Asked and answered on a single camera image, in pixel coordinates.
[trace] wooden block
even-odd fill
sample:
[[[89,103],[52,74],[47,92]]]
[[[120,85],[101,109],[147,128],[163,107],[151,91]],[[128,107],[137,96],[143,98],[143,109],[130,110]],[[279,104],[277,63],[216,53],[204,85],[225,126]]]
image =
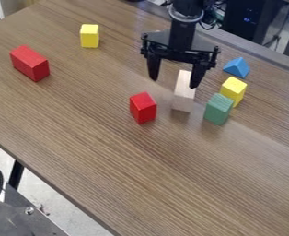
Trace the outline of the wooden block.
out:
[[[243,57],[238,57],[228,62],[224,67],[224,71],[235,77],[245,78],[249,74],[250,67]]]
[[[230,77],[221,87],[220,93],[234,101],[233,107],[236,107],[242,100],[247,88],[243,81]]]
[[[130,111],[138,124],[156,119],[156,102],[147,92],[130,97]]]
[[[174,90],[172,109],[182,112],[191,112],[196,88],[190,88],[191,72],[180,70]]]
[[[47,59],[26,45],[19,46],[12,50],[10,57],[13,66],[35,82],[40,81],[50,74]]]
[[[83,48],[98,48],[98,25],[84,24],[80,30],[81,46]]]
[[[234,101],[222,94],[215,93],[206,105],[203,118],[217,125],[226,122],[232,111]]]

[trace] green cube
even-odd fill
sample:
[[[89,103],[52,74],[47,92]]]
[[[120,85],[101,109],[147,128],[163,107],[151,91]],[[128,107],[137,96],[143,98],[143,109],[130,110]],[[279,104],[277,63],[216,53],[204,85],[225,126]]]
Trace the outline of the green cube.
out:
[[[222,125],[231,113],[233,103],[233,100],[220,93],[215,93],[207,103],[203,118],[216,125]]]

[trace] yellow block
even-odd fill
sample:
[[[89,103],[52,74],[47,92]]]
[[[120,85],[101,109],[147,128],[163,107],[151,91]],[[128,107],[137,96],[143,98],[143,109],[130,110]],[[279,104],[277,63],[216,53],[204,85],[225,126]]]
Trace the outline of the yellow block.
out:
[[[98,48],[98,25],[82,25],[80,38],[83,48]]]
[[[221,87],[220,93],[234,101],[236,107],[242,100],[248,85],[235,77],[230,77]]]

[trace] red cube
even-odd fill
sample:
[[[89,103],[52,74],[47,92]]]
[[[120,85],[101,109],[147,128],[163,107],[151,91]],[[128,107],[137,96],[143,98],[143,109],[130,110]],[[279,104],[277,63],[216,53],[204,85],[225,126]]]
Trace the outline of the red cube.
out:
[[[19,46],[12,50],[10,57],[13,66],[35,82],[40,81],[50,74],[47,59],[26,45]]]
[[[138,124],[156,119],[156,102],[147,92],[130,97],[130,110]]]

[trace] floor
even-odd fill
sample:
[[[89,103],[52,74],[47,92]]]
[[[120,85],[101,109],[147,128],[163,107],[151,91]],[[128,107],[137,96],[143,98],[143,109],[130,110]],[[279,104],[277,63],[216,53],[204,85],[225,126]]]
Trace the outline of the floor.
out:
[[[151,0],[161,4],[164,0]],[[284,51],[289,40],[289,20],[287,21],[281,35],[282,39],[278,46],[278,52]],[[0,149],[0,169],[4,173],[6,180],[9,177],[14,160]],[[88,217],[85,213],[56,193],[50,186],[26,170],[19,188],[28,200],[37,207],[44,206],[44,211],[49,214],[49,218],[65,230],[69,235],[75,236],[110,236],[97,222]]]

